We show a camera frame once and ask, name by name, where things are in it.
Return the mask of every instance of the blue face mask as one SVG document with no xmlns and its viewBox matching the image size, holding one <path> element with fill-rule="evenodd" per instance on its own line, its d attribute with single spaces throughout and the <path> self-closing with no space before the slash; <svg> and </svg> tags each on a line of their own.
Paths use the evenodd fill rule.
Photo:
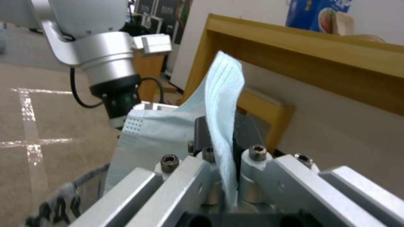
<svg viewBox="0 0 404 227">
<path fill-rule="evenodd" d="M 194 94 L 172 111 L 136 110 L 125 121 L 105 183 L 105 193 L 136 167 L 154 170 L 162 156 L 188 155 L 194 122 L 206 116 L 215 161 L 229 208 L 236 205 L 236 168 L 233 161 L 234 116 L 244 86 L 241 64 L 219 51 Z"/>
</svg>

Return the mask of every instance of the robotic arm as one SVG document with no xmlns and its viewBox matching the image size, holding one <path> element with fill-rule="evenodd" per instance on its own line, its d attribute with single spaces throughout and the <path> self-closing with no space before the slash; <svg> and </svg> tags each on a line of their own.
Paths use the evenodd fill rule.
<svg viewBox="0 0 404 227">
<path fill-rule="evenodd" d="M 2 0 L 0 21 L 41 28 L 55 57 L 87 74 L 91 94 L 102 99 L 110 125 L 121 129 L 127 113 L 141 102 L 134 50 L 171 51 L 169 36 L 133 38 L 118 32 L 125 23 L 126 7 L 126 0 Z M 76 40 L 65 41 L 62 31 Z"/>
</svg>

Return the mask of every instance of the food image on box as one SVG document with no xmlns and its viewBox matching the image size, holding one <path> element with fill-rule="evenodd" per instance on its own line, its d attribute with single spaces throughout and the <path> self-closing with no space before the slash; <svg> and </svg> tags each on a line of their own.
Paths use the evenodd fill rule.
<svg viewBox="0 0 404 227">
<path fill-rule="evenodd" d="M 332 8 L 324 8 L 318 14 L 318 27 L 321 32 L 332 33 L 332 19 L 335 11 Z"/>
<path fill-rule="evenodd" d="M 309 30 L 332 34 L 332 20 L 337 12 L 348 12 L 352 0 L 321 0 Z"/>
<path fill-rule="evenodd" d="M 287 27 L 332 33 L 332 20 L 337 12 L 346 13 L 352 0 L 291 0 Z"/>
</svg>

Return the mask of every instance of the wooden board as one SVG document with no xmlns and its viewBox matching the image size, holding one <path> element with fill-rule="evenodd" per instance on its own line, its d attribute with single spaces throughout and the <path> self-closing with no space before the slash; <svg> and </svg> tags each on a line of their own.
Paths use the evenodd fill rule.
<svg viewBox="0 0 404 227">
<path fill-rule="evenodd" d="M 404 47 L 209 15 L 186 100 L 218 50 L 284 76 L 404 116 Z"/>
<path fill-rule="evenodd" d="M 153 55 L 150 57 L 142 57 L 140 52 L 136 52 L 134 65 L 137 73 L 141 78 L 154 77 L 160 78 L 161 66 L 163 64 L 164 55 Z M 152 102 L 154 93 L 157 90 L 157 84 L 155 81 L 147 80 L 142 82 L 139 88 L 139 96 L 142 101 Z"/>
</svg>

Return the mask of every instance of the beige carpet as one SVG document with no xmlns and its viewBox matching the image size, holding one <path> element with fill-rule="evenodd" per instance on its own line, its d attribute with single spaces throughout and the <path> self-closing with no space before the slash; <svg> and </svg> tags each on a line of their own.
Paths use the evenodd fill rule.
<svg viewBox="0 0 404 227">
<path fill-rule="evenodd" d="M 119 131 L 108 126 L 102 106 L 85 109 L 71 94 L 35 90 L 69 92 L 64 72 L 0 64 L 0 74 L 0 220 L 3 226 L 15 226 L 63 183 L 108 163 Z M 77 76 L 77 87 L 86 103 L 97 101 L 84 76 Z M 34 118 L 22 115 L 21 92 L 12 90 L 18 88 L 31 89 L 20 91 L 28 95 Z M 26 122 L 36 125 L 36 141 L 25 142 L 35 137 Z M 36 153 L 31 144 L 40 144 Z"/>
</svg>

